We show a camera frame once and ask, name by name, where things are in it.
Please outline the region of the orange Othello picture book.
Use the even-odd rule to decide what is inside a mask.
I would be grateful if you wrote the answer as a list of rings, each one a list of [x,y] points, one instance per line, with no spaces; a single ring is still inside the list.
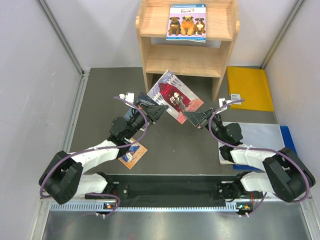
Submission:
[[[131,170],[147,151],[148,150],[146,147],[137,142],[131,145],[127,153],[118,158],[118,160],[129,170]]]

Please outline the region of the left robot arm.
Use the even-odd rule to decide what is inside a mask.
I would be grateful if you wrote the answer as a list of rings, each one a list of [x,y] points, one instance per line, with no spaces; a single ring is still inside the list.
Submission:
[[[155,124],[168,109],[166,105],[131,104],[134,113],[129,119],[117,117],[111,123],[110,135],[102,143],[85,150],[55,154],[39,179],[40,196],[53,198],[62,205],[74,197],[101,196],[109,198],[114,187],[104,173],[87,174],[102,163],[126,155],[130,139],[149,124]]]

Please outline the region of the blue file folder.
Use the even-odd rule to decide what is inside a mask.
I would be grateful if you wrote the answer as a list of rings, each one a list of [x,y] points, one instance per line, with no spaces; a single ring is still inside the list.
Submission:
[[[283,125],[279,125],[279,126],[280,126],[285,147],[291,148],[295,153],[297,153],[289,128]]]

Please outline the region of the clear plastic file folder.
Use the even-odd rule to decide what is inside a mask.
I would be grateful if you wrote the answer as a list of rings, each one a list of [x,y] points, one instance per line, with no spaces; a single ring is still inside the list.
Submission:
[[[278,124],[246,122],[239,122],[238,124],[243,136],[241,142],[245,145],[277,151],[285,147],[281,128]]]

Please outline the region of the dog book Why Dogs Bark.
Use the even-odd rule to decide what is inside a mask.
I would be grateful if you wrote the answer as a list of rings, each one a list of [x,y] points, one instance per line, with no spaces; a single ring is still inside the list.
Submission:
[[[167,41],[205,43],[207,6],[200,4],[172,4],[169,9]]]

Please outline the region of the dark Nineteen Eighty-Four book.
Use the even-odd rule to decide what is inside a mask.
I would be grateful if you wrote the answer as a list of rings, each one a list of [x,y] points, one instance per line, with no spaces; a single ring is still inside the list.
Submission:
[[[141,93],[133,102],[133,104],[137,107],[139,107],[144,115],[146,116],[146,119],[148,121],[148,124],[155,124],[155,122],[151,122],[150,117],[143,111],[142,109],[142,104],[149,105],[149,106],[154,106],[154,105],[159,105],[156,103],[153,99],[151,99],[149,96],[147,96],[145,93]]]

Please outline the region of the red castle picture book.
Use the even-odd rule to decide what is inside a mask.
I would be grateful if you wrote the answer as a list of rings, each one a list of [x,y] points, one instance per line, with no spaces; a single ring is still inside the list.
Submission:
[[[167,105],[166,110],[180,124],[187,117],[185,112],[194,112],[204,102],[185,85],[172,71],[167,70],[153,85],[147,95],[159,105]]]

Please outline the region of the aluminium front rail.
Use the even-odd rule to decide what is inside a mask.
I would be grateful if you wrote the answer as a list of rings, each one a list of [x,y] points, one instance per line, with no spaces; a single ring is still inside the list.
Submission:
[[[263,190],[245,192],[233,182],[216,179],[114,182],[103,193],[89,193],[65,203],[53,200],[52,212],[231,212],[252,214]]]

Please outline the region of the wooden two-tier shelf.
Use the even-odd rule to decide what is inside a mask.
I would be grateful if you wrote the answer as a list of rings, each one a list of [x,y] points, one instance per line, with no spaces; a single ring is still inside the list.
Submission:
[[[143,79],[146,91],[154,74],[171,70],[176,75],[212,79],[212,99],[216,100],[240,29],[236,0],[204,0],[206,38],[219,41],[219,47],[153,44],[152,38],[165,38],[171,5],[176,0],[142,0],[135,20]]]

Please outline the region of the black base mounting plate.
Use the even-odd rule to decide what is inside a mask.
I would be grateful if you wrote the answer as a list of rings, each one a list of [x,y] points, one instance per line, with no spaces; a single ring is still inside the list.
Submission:
[[[249,203],[263,194],[241,189],[233,175],[103,174],[109,182],[103,194],[120,198],[121,207],[224,207],[226,201]]]

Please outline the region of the yellow file folder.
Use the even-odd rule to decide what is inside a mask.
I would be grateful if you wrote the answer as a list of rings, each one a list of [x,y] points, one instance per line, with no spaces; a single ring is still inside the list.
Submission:
[[[263,69],[228,66],[226,69],[228,93],[232,109],[273,112],[274,105],[266,71]]]

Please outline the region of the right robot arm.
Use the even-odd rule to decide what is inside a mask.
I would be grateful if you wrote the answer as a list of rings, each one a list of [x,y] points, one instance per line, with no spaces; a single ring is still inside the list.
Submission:
[[[308,196],[310,188],[316,184],[315,177],[293,149],[273,150],[244,144],[241,125],[236,122],[224,124],[213,108],[203,112],[186,111],[184,114],[196,128],[205,128],[212,133],[221,144],[219,154],[224,161],[259,170],[237,177],[233,185],[237,197],[245,198],[257,191],[272,193],[280,200],[292,203],[299,196]]]

